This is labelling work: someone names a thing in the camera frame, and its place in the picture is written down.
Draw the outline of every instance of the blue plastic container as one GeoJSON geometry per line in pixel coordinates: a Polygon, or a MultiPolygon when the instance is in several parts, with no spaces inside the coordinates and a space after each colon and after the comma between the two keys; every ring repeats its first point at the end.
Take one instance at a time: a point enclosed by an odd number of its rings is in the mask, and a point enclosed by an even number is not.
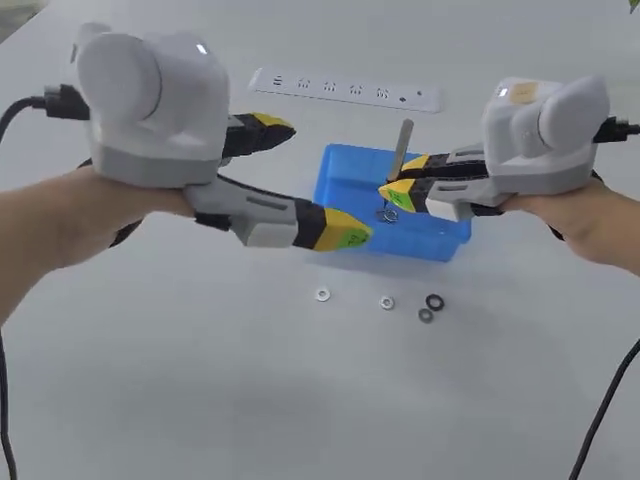
{"type": "MultiPolygon", "coordinates": [[[[407,161],[419,156],[407,154],[407,161]]],[[[352,145],[328,145],[318,173],[313,201],[350,213],[374,230],[358,250],[448,262],[471,238],[471,222],[450,222],[424,213],[400,209],[398,221],[381,222],[383,206],[378,188],[384,185],[393,152],[352,145]]]]}

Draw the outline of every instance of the electrical outlet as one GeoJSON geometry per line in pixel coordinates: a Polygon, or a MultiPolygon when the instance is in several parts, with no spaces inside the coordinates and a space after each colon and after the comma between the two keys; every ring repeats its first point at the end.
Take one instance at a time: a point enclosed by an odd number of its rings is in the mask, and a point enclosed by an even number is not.
{"type": "Polygon", "coordinates": [[[381,85],[339,75],[292,72],[275,67],[258,69],[249,83],[249,90],[418,112],[438,113],[442,110],[439,88],[381,85]]]}

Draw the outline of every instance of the cable plug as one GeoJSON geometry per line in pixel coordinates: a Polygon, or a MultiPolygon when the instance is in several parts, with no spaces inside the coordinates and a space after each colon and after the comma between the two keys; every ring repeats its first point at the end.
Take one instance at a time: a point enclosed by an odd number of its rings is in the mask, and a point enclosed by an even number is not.
{"type": "Polygon", "coordinates": [[[89,106],[80,92],[71,85],[65,84],[45,89],[42,109],[46,111],[49,118],[87,121],[91,117],[89,106]]]}
{"type": "Polygon", "coordinates": [[[628,120],[609,117],[593,137],[593,143],[626,142],[629,135],[639,135],[640,125],[630,125],[628,120]]]}

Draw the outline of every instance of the white table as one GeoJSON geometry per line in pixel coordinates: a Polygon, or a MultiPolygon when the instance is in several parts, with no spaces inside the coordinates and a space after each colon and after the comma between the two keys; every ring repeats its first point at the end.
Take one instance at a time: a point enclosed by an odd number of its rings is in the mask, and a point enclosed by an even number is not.
{"type": "MultiPolygon", "coordinates": [[[[607,73],[615,113],[640,120],[640,16],[624,0],[163,3],[54,1],[0,46],[0,104],[59,81],[77,26],[101,20],[200,32],[229,68],[234,111],[299,129],[229,173],[296,195],[311,193],[327,143],[390,148],[406,114],[249,94],[262,65],[445,87],[444,113],[411,115],[413,151],[477,140],[488,92],[513,74],[607,73]]],[[[639,147],[600,154],[600,173],[629,194],[640,195],[639,147]]],[[[3,188],[87,155],[79,125],[38,113],[0,148],[3,188]]],[[[450,264],[351,256],[336,268],[335,257],[243,249],[231,234],[149,218],[121,248],[51,275],[6,328],[22,478],[566,478],[640,334],[640,281],[575,259],[525,215],[474,228],[450,264]],[[324,304],[320,285],[333,292],[324,304]],[[430,292],[448,308],[425,326],[416,312],[430,292]],[[379,308],[383,294],[394,311],[379,308]]],[[[637,478],[638,371],[584,480],[637,478]]]]}

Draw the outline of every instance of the human hand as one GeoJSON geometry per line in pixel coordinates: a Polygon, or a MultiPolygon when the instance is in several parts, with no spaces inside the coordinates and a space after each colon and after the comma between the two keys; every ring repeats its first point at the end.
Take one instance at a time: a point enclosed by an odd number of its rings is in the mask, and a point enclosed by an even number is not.
{"type": "Polygon", "coordinates": [[[82,263],[113,243],[117,232],[153,212],[193,216],[180,190],[114,182],[86,167],[38,184],[51,202],[56,229],[51,269],[82,263]]]}
{"type": "Polygon", "coordinates": [[[616,264],[615,237],[627,207],[635,204],[592,179],[580,190],[555,196],[516,196],[502,209],[523,210],[560,232],[579,256],[596,263],[616,264]]]}

